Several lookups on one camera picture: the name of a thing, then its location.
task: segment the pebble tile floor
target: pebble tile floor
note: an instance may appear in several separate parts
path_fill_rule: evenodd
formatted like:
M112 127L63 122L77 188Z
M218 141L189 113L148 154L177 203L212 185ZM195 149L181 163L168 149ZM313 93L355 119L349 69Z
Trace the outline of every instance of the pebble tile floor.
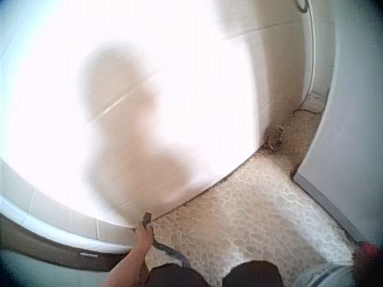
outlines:
M323 106L323 97L312 94L302 108L318 112ZM320 118L296 111L277 152L261 148L226 179L155 220L157 240L183 253L212 286L252 259L276 264L286 287L308 267L350 261L354 243L291 180ZM149 268L167 262L176 261L151 248Z

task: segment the dark pants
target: dark pants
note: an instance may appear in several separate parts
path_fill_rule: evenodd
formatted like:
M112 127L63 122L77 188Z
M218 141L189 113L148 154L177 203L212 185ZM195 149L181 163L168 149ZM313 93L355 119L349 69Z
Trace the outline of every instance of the dark pants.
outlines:
M224 287L283 287L278 267L267 261L250 261L234 267L222 279L222 285ZM150 271L145 286L202 287L209 284L191 268L165 264Z

